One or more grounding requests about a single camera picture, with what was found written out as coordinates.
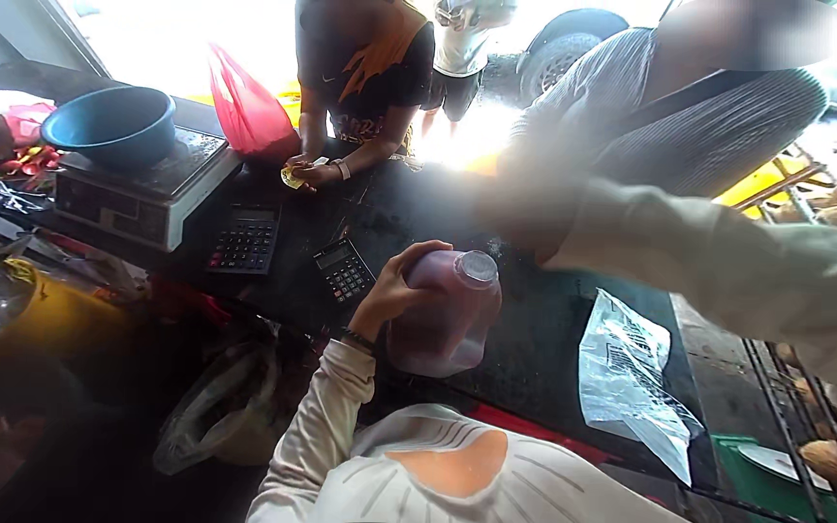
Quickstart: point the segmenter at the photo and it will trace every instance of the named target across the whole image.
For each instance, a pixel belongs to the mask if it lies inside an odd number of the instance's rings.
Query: black t-shirt
[[[348,94],[341,102],[338,98],[356,69],[345,72],[344,68],[357,49],[311,38],[300,27],[296,30],[299,83],[318,92],[331,113],[336,137],[363,143],[379,134],[389,107],[412,107],[428,100],[434,59],[430,22],[418,30],[401,63],[371,77],[362,91]]]

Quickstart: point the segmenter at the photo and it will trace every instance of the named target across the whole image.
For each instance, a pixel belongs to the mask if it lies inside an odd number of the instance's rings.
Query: white long-sleeve shirt
[[[683,293],[739,335],[790,342],[808,370],[833,385],[837,404],[837,228],[761,225],[704,199],[601,180],[580,195],[547,267],[645,281]],[[559,446],[441,407],[400,410],[355,437],[374,368],[367,354],[328,346],[248,521],[682,521]],[[504,461],[471,495],[441,494],[428,486],[435,478],[401,457],[426,449],[457,458],[492,443],[484,435],[505,442],[496,446]]]

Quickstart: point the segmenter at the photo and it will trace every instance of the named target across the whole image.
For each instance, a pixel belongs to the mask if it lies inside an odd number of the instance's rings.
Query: wheel rim
[[[564,73],[570,69],[570,66],[576,62],[576,59],[580,58],[581,55],[575,55],[574,53],[567,53],[562,57],[558,57],[557,60],[551,62],[548,67],[544,68],[541,72],[540,84],[541,84],[541,93],[548,92],[548,89],[554,87],[558,81],[560,81],[561,77],[564,76]]]

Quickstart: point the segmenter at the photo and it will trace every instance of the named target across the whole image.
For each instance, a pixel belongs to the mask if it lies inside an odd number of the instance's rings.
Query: plastic bottle
[[[496,262],[479,250],[436,250],[416,262],[405,283],[413,289],[441,291],[447,298],[409,307],[389,323],[389,362],[432,378],[479,365],[486,331],[502,305]]]

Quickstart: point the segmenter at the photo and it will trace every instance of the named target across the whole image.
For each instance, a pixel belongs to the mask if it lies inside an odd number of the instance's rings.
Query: wristwatch
[[[341,179],[348,180],[351,177],[351,170],[348,169],[348,164],[344,163],[343,158],[338,158],[337,160],[332,160],[329,162],[333,166],[338,166],[338,169],[341,169]]]

